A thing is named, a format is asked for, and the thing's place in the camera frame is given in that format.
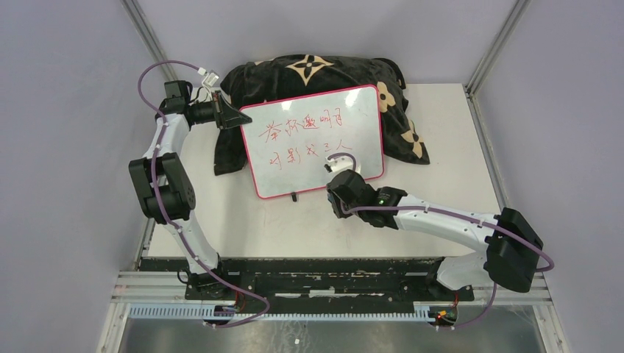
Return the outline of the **pink framed whiteboard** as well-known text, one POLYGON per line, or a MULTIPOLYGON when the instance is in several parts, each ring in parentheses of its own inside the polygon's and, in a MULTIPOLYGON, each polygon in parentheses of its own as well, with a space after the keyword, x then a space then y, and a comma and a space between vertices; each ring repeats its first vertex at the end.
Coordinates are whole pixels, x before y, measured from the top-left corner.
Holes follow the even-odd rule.
POLYGON ((383 134, 373 85, 248 105, 252 123, 241 128, 259 198, 324 187, 330 155, 352 155, 364 179, 385 171, 383 134))

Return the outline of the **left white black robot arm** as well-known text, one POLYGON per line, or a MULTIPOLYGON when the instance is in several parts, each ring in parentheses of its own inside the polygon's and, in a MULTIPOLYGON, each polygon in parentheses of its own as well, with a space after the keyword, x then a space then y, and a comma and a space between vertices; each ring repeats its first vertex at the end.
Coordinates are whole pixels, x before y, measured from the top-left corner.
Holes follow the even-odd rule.
POLYGON ((142 158, 129 164, 132 184, 143 214, 163 225, 181 248, 188 268, 184 284, 197 293, 223 299, 230 291, 245 296, 246 290, 231 283, 222 271, 219 253, 208 243, 194 209, 196 194, 181 160, 191 128, 215 123, 219 129, 238 128, 252 119, 232 107, 217 90, 210 100, 191 98, 190 82, 176 80, 164 85, 165 98, 156 109, 157 130, 142 158))

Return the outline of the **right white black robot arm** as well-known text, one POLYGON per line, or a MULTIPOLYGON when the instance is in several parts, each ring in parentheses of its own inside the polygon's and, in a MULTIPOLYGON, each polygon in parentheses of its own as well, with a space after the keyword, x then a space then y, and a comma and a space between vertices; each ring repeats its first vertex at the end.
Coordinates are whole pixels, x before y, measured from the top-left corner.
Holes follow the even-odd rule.
POLYGON ((487 282, 527 293, 545 257, 542 239, 513 208, 505 207, 498 214, 454 210, 398 188, 375 189, 352 170, 333 177, 326 191, 337 218, 355 216, 372 227, 421 232, 471 249, 469 254, 444 257, 432 265, 425 290, 434 299, 487 282))

